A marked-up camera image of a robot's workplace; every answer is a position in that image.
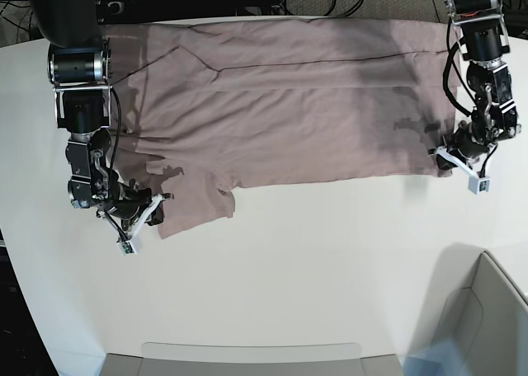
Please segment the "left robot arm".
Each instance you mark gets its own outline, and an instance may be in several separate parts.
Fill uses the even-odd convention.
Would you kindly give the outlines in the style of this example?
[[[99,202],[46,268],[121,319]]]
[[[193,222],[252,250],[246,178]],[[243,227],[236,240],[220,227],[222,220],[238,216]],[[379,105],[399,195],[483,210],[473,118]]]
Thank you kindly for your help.
[[[502,59],[511,48],[503,0],[445,0],[445,4],[450,24],[460,29],[460,35],[449,48],[443,87],[455,109],[469,121],[462,121],[447,136],[444,140],[447,155],[438,156],[437,163],[441,169],[472,167],[482,155],[492,154],[500,141],[515,138],[521,130],[511,74]],[[466,82],[474,93],[472,110],[460,105],[448,86],[450,70],[456,66],[455,57],[459,53],[469,63]]]

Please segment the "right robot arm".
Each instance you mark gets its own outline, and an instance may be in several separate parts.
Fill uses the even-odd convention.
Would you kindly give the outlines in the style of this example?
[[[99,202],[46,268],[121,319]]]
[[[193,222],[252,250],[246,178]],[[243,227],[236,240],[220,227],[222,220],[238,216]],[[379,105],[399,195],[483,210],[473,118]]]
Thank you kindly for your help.
[[[47,73],[55,119],[69,132],[70,201],[94,208],[118,229],[163,221],[165,195],[123,183],[114,168],[119,136],[110,134],[111,108],[120,104],[109,81],[111,51],[97,20],[95,0],[29,0],[49,41]]]

